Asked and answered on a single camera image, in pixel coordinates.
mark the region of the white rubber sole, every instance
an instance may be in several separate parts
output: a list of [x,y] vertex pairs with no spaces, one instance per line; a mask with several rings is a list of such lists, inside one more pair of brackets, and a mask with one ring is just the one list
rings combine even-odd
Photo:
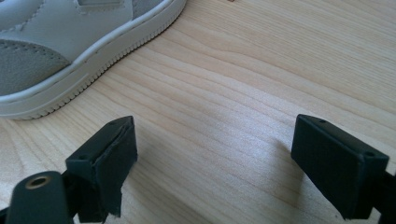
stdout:
[[72,64],[25,90],[0,96],[0,118],[37,119],[61,108],[108,67],[160,34],[178,17],[186,0],[166,0],[145,15],[105,35]]

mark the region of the wooden surface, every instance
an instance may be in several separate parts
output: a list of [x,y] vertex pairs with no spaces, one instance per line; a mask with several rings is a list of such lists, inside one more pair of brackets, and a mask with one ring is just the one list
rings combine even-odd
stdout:
[[189,0],[64,108],[0,120],[0,208],[24,177],[64,171],[105,123],[133,115],[139,160],[107,223],[345,223],[290,158],[295,117],[352,133],[394,173],[395,96],[395,1]]

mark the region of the gray suede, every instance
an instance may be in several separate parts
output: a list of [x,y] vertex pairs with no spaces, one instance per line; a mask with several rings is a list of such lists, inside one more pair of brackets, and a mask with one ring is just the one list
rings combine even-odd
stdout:
[[43,46],[0,40],[0,95],[26,90],[69,64]]
[[158,4],[160,4],[163,0],[133,0],[133,9],[134,9],[134,19],[140,17],[146,12],[152,10]]

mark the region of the hole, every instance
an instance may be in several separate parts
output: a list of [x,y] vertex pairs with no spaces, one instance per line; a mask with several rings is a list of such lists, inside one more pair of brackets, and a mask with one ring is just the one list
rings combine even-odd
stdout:
[[368,157],[373,157],[375,156],[375,154],[373,152],[364,152],[364,155],[368,156]]
[[41,187],[47,185],[49,182],[50,182],[50,176],[41,175],[41,176],[38,176],[36,178],[29,180],[26,183],[25,187],[27,189],[38,189],[38,188],[41,188]]

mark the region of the black plastic part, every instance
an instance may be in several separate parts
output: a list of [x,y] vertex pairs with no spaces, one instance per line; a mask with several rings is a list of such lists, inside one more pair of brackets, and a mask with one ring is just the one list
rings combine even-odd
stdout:
[[31,175],[15,187],[7,210],[7,224],[72,222],[61,174],[49,171]]
[[368,218],[389,157],[330,122],[299,115],[291,157],[343,218]]
[[66,194],[69,216],[74,217],[81,209],[81,189],[83,186],[81,186],[78,179],[70,175],[67,170],[62,174],[62,178],[64,180],[64,192]]
[[6,223],[8,208],[0,210],[0,224]]
[[374,207],[381,213],[380,224],[396,223],[396,176],[386,173],[375,187]]
[[66,159],[68,175],[80,185],[81,222],[120,216],[120,189],[136,161],[133,117],[109,122]]

